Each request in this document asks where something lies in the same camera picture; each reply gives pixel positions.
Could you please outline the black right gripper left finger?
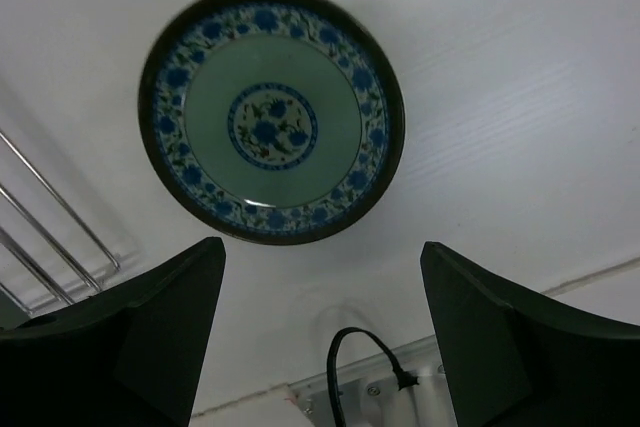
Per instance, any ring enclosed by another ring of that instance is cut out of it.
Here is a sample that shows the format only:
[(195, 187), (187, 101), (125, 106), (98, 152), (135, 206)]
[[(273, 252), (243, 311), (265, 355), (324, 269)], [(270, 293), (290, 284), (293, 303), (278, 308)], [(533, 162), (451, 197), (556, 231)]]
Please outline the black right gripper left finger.
[(1, 333), (4, 426), (186, 426), (226, 252), (205, 238), (161, 265)]

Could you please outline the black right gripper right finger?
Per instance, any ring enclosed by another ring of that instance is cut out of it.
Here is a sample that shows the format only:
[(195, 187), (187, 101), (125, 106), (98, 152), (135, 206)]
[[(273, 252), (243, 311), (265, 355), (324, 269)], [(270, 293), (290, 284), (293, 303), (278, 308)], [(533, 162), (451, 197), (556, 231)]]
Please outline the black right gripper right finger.
[(426, 243), (420, 265), (459, 425), (638, 425), (638, 326), (534, 292), (442, 243)]

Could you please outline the blue floral green plate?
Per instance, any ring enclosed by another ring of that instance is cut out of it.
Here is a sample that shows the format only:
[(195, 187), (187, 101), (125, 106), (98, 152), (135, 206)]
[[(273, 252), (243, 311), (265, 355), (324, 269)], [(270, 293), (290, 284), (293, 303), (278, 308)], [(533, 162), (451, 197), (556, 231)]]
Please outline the blue floral green plate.
[(329, 0), (198, 0), (146, 59), (138, 121), (169, 193), (264, 245), (350, 227), (389, 187), (405, 139), (398, 79)]

